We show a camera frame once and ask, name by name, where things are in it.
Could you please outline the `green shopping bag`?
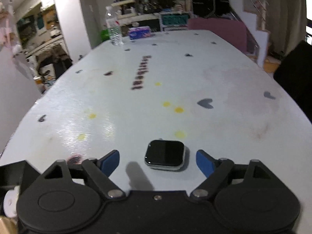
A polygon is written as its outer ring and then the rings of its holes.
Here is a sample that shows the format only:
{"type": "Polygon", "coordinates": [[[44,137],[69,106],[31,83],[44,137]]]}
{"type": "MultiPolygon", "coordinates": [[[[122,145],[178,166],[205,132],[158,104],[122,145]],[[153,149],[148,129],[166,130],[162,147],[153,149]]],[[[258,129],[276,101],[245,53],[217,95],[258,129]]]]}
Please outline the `green shopping bag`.
{"type": "Polygon", "coordinates": [[[110,39],[108,29],[102,30],[102,31],[100,32],[100,38],[101,38],[101,41],[102,41],[102,42],[105,42],[105,41],[107,41],[107,40],[110,39]]]}

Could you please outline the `teal poizon box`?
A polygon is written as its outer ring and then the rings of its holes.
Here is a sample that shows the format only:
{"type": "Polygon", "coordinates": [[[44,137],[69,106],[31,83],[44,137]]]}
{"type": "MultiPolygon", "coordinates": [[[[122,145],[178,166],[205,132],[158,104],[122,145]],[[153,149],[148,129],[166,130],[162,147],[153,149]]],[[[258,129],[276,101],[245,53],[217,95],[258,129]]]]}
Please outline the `teal poizon box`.
{"type": "Polygon", "coordinates": [[[162,32],[187,30],[189,18],[188,13],[161,13],[160,30],[162,32]]]}

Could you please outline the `white round tape measure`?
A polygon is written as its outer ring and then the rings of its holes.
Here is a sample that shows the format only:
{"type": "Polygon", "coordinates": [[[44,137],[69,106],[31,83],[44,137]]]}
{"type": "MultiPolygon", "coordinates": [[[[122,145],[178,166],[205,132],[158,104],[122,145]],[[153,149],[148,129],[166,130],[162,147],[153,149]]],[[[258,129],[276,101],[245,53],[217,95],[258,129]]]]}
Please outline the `white round tape measure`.
{"type": "Polygon", "coordinates": [[[3,201],[3,210],[8,218],[17,217],[16,205],[20,195],[19,191],[20,186],[15,186],[13,189],[8,190],[5,194],[3,201]]]}

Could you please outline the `blue tissue pack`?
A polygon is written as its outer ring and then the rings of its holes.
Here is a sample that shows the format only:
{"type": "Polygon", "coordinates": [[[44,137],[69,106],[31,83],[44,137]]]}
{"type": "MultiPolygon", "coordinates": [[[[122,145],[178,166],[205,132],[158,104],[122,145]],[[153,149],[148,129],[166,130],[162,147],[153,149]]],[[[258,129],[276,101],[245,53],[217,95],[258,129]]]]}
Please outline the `blue tissue pack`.
{"type": "Polygon", "coordinates": [[[151,29],[149,26],[132,27],[128,30],[128,36],[131,40],[147,38],[151,36],[151,29]]]}

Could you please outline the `clear water bottle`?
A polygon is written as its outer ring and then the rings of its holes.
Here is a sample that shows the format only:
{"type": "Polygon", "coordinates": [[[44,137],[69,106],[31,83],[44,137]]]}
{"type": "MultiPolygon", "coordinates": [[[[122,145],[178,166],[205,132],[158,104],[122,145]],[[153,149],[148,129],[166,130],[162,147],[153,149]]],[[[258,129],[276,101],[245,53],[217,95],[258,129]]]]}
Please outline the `clear water bottle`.
{"type": "Polygon", "coordinates": [[[117,18],[117,13],[112,6],[106,7],[106,27],[108,29],[108,35],[113,45],[122,45],[122,32],[117,18]]]}

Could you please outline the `pink padded chair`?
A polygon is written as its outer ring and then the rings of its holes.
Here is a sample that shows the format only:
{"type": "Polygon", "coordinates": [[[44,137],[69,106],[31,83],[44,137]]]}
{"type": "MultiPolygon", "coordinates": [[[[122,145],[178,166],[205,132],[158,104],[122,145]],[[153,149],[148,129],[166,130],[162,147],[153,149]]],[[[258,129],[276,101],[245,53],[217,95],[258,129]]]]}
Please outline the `pink padded chair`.
{"type": "Polygon", "coordinates": [[[193,18],[188,20],[188,29],[211,31],[241,52],[247,52],[247,28],[243,22],[222,18],[193,18]]]}

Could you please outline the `black storage box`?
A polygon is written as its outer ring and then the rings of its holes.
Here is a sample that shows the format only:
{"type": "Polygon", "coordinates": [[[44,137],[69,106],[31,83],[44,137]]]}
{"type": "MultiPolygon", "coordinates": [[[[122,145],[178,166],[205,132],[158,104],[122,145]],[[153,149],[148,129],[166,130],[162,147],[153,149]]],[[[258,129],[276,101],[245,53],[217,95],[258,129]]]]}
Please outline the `black storage box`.
{"type": "Polygon", "coordinates": [[[1,215],[5,215],[3,201],[8,190],[20,186],[19,196],[32,183],[32,168],[27,161],[15,162],[1,166],[1,215]]]}

